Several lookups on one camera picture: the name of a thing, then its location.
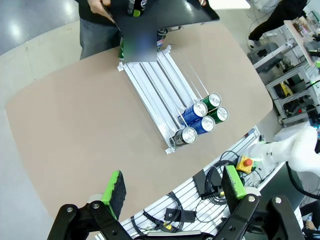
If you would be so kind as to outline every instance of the floor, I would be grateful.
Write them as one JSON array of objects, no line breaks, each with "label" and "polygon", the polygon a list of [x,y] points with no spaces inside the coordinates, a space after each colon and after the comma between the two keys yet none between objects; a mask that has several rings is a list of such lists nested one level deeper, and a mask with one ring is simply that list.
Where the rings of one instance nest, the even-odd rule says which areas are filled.
[{"label": "floor", "polygon": [[[24,170],[6,117],[5,103],[25,86],[79,60],[77,3],[73,0],[54,3],[0,0],[0,7],[5,9],[0,17],[5,19],[0,21],[4,34],[0,43],[0,205],[3,206],[0,239],[43,240],[53,219]],[[249,28],[252,30],[258,25],[257,18],[262,17],[259,20],[262,22],[267,17],[265,13],[254,12],[254,8],[218,14],[245,52],[249,51],[246,44]],[[281,129],[276,111],[271,111],[257,126],[267,141],[272,141]]]}]

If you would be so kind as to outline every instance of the soda can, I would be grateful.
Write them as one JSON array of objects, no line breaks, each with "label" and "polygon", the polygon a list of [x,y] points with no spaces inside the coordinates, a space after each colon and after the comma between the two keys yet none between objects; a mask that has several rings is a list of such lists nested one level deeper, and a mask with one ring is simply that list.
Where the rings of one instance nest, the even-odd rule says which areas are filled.
[{"label": "soda can", "polygon": [[124,36],[123,36],[123,35],[121,36],[118,58],[119,58],[121,61],[124,60]]},{"label": "soda can", "polygon": [[202,101],[198,101],[192,106],[188,107],[184,113],[182,113],[182,117],[178,116],[178,121],[182,125],[189,125],[201,118],[203,118],[208,113],[207,105],[205,105]]},{"label": "soda can", "polygon": [[229,119],[229,111],[225,107],[218,107],[215,110],[208,113],[208,116],[212,117],[216,124],[225,122]]},{"label": "soda can", "polygon": [[131,17],[140,17],[146,8],[148,0],[129,0],[128,14]]},{"label": "soda can", "polygon": [[216,127],[216,122],[211,116],[204,116],[189,125],[194,128],[198,135],[206,134],[213,131]]},{"label": "soda can", "polygon": [[202,99],[201,102],[205,103],[208,111],[211,111],[221,106],[222,98],[218,93],[211,93],[210,95]]},{"label": "soda can", "polygon": [[160,51],[161,50],[161,47],[162,45],[164,44],[164,41],[165,41],[165,38],[168,34],[168,30],[166,28],[164,29],[159,29],[157,32],[156,32],[156,50],[157,51]]},{"label": "soda can", "polygon": [[186,127],[177,131],[170,139],[170,143],[172,146],[183,146],[193,144],[197,138],[197,131],[192,127]]}]

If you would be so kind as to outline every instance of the person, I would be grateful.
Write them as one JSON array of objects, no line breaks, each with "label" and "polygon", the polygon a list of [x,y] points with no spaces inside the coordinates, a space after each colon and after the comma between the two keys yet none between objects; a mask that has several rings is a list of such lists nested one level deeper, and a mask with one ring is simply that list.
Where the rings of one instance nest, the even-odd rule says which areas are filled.
[{"label": "person", "polygon": [[[75,0],[79,4],[80,59],[119,46],[121,33],[102,4],[110,6],[111,0]],[[198,0],[203,6],[206,0]]]},{"label": "person", "polygon": [[249,35],[247,44],[250,50],[255,48],[255,41],[268,31],[277,29],[284,24],[284,20],[294,20],[304,15],[307,0],[282,0],[274,9],[267,21],[256,27]]},{"label": "person", "polygon": [[[305,229],[312,230],[312,231],[320,231],[320,201],[316,200],[314,202],[311,202],[309,204],[304,205],[300,208],[300,212],[302,216],[306,216],[308,214],[312,214],[311,219],[308,219],[305,222]],[[308,231],[305,231],[305,234],[308,239],[320,239],[319,234],[314,233],[307,233]]]}]

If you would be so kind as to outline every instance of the red button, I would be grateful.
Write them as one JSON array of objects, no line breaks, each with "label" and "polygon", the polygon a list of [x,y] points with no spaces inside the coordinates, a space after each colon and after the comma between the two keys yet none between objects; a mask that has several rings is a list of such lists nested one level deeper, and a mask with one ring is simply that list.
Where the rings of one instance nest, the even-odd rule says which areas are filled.
[{"label": "red button", "polygon": [[254,163],[254,161],[252,161],[250,158],[248,158],[247,160],[245,160],[245,161],[243,162],[243,165],[244,165],[245,167],[249,167],[249,166],[251,166],[253,163]]}]

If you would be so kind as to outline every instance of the blue soda can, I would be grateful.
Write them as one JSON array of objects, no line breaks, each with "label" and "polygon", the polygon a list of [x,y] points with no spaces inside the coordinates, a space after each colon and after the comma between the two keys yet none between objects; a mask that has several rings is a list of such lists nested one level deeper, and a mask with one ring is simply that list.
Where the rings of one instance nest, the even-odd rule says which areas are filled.
[{"label": "blue soda can", "polygon": [[178,121],[182,125],[189,125],[201,118],[203,118],[208,113],[208,107],[202,101],[198,101],[192,106],[188,107],[184,113],[182,113],[182,117],[178,116]]},{"label": "blue soda can", "polygon": [[189,125],[189,127],[194,128],[198,135],[206,134],[213,131],[216,127],[216,122],[211,116],[204,116]]}]

